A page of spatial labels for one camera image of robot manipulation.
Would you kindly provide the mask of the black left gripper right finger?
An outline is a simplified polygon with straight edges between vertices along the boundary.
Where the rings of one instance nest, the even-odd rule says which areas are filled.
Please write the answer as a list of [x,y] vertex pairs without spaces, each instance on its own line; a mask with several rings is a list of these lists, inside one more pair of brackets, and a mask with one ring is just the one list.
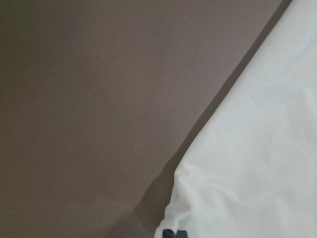
[[188,238],[188,233],[187,233],[187,231],[178,230],[178,231],[176,232],[176,238]]

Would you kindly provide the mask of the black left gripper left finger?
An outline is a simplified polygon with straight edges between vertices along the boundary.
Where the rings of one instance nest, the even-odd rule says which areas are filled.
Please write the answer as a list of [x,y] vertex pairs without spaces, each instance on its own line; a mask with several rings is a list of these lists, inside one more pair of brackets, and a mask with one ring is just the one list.
[[163,238],[175,238],[175,233],[174,231],[170,229],[165,229],[162,231],[162,237]]

